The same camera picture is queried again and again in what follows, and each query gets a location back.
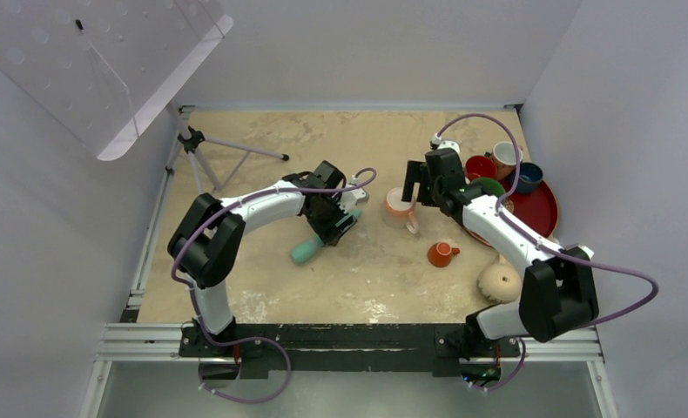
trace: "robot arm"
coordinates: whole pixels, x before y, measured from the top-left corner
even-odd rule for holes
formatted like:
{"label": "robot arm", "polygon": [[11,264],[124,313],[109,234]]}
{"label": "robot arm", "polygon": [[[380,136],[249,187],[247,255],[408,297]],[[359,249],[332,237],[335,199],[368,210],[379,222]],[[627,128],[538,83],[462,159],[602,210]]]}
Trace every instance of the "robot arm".
{"label": "robot arm", "polygon": [[[233,321],[225,279],[233,268],[244,235],[277,219],[305,215],[321,242],[325,246],[335,246],[357,222],[349,209],[366,202],[367,193],[362,189],[340,194],[304,191],[334,189],[343,180],[344,174],[327,161],[323,161],[314,172],[285,176],[267,188],[285,191],[250,199],[233,208],[209,226],[210,232],[206,231],[191,243],[179,269],[193,280],[198,303],[196,308],[212,334],[220,334]],[[177,258],[190,236],[211,216],[223,207],[259,192],[223,199],[216,199],[208,193],[198,196],[170,239],[167,251]]]}
{"label": "robot arm", "polygon": [[[485,238],[513,267],[523,271],[521,299],[483,309],[466,319],[467,351],[485,347],[505,336],[531,335],[545,342],[595,319],[598,306],[592,271],[539,250],[496,212],[497,197],[480,185],[468,185],[462,162],[454,149],[439,148],[426,154],[426,162],[409,161],[403,186],[404,201],[413,198],[437,206],[461,226]],[[544,239],[511,213],[505,213],[527,234]],[[550,249],[589,260],[585,247],[563,249],[544,239]]]}

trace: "mug handle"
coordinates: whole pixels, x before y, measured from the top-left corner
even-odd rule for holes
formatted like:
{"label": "mug handle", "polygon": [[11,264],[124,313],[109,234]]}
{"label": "mug handle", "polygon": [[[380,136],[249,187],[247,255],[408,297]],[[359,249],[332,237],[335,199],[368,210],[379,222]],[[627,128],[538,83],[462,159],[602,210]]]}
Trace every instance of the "mug handle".
{"label": "mug handle", "polygon": [[418,220],[415,218],[415,212],[413,211],[408,213],[408,223],[406,224],[406,228],[413,234],[418,233]]}

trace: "white panel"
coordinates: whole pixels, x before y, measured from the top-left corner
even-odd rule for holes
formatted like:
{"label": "white panel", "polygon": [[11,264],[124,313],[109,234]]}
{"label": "white panel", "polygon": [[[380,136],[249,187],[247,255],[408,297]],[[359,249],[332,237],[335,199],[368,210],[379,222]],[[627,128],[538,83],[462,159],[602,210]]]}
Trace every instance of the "white panel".
{"label": "white panel", "polygon": [[[688,0],[583,2],[522,121],[558,238],[660,282],[599,327],[620,416],[688,416]],[[649,291],[604,273],[597,287],[602,313]]]}
{"label": "white panel", "polygon": [[0,0],[0,70],[111,160],[232,24],[216,0]]}
{"label": "white panel", "polygon": [[581,0],[224,0],[180,102],[432,108],[528,97]]}
{"label": "white panel", "polygon": [[[289,181],[278,180],[274,185],[266,187],[266,189],[293,189],[296,187],[296,185],[290,183]],[[238,202],[239,199],[249,196],[250,194],[252,193],[248,193],[243,196],[237,196],[235,198],[223,198],[221,199],[221,205],[229,206],[232,203]],[[299,192],[268,194],[232,209],[231,213],[241,216],[241,218],[246,222],[244,226],[244,234],[247,235],[251,231],[274,222],[275,220],[299,215],[305,200],[306,198],[303,197],[303,194]]]}
{"label": "white panel", "polygon": [[124,158],[98,161],[0,71],[0,417],[78,415],[173,133],[159,118]]}

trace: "beige tabletop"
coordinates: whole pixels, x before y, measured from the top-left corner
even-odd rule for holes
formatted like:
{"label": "beige tabletop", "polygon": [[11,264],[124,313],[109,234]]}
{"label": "beige tabletop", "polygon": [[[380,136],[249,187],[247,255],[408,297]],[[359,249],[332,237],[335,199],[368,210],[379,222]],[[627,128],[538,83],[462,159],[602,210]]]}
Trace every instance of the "beige tabletop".
{"label": "beige tabletop", "polygon": [[[323,248],[303,266],[289,256],[313,236],[301,217],[282,219],[247,235],[226,279],[229,302],[239,322],[411,323],[460,322],[489,305],[476,287],[477,274],[496,251],[470,238],[437,208],[418,206],[417,235],[393,229],[381,219],[387,191],[402,186],[409,159],[423,160],[434,132],[461,112],[444,111],[196,111],[191,125],[208,136],[284,152],[290,160],[252,155],[217,197],[267,187],[291,172],[312,171],[328,160],[345,174],[374,167],[369,202],[360,221],[336,247]],[[491,111],[525,142],[514,111]],[[457,141],[462,161],[508,140],[503,130],[472,118],[444,138]],[[205,144],[203,152],[223,179],[244,152]],[[160,227],[152,272],[139,322],[179,323],[192,318],[187,291],[170,279],[166,245],[197,196],[186,158],[177,164]],[[446,268],[426,259],[428,248],[446,240],[461,249]]]}

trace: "tripod leg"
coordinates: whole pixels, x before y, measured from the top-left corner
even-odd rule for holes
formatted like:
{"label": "tripod leg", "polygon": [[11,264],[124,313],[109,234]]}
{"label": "tripod leg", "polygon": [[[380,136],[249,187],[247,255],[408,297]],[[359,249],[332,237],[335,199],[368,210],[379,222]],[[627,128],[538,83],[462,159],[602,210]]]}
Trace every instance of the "tripod leg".
{"label": "tripod leg", "polygon": [[236,174],[236,172],[239,170],[239,167],[241,167],[241,165],[244,164],[244,162],[246,161],[246,159],[249,158],[249,154],[250,154],[249,151],[247,151],[247,152],[244,154],[244,157],[242,157],[242,158],[239,160],[239,163],[237,163],[237,165],[233,168],[233,170],[231,171],[231,174],[229,174],[229,177],[226,178],[226,181],[224,182],[224,185],[221,186],[221,187],[226,187],[226,185],[228,185],[229,181],[231,181],[231,177],[233,177],[233,175]]}
{"label": "tripod leg", "polygon": [[188,152],[187,157],[190,159],[192,174],[195,176],[195,185],[198,187],[198,194],[203,194],[203,183],[200,182],[200,170],[198,170],[198,160],[195,159],[195,153]]}
{"label": "tripod leg", "polygon": [[179,141],[177,141],[174,147],[172,148],[172,154],[170,154],[170,159],[167,160],[167,165],[165,166],[165,169],[168,172],[171,172],[175,168],[175,161],[178,160],[181,151],[182,144]]}
{"label": "tripod leg", "polygon": [[262,148],[257,148],[255,146],[237,144],[235,142],[225,141],[223,139],[206,137],[206,142],[210,142],[211,144],[216,144],[216,145],[228,146],[229,148],[235,148],[237,150],[254,152],[255,154],[267,155],[268,157],[279,158],[283,161],[288,161],[290,159],[290,156],[287,154],[281,154],[279,152],[272,152],[272,151],[268,151],[268,150],[265,150]]}
{"label": "tripod leg", "polygon": [[195,158],[198,159],[198,163],[201,167],[203,167],[203,171],[206,172],[206,176],[208,176],[208,178],[211,180],[211,183],[213,183],[213,189],[219,192],[224,185],[222,185],[219,181],[219,178],[216,177],[216,173],[213,172],[211,165],[208,164],[208,160],[206,159],[206,156],[203,155],[203,152],[200,150],[200,148],[196,148]]}
{"label": "tripod leg", "polygon": [[167,110],[170,113],[172,122],[174,122],[175,126],[178,127],[180,136],[184,139],[190,139],[192,135],[190,133],[190,130],[187,129],[187,123],[184,120],[182,120],[178,113],[178,106],[173,104],[171,101],[167,104],[167,106],[165,106],[165,110]]}

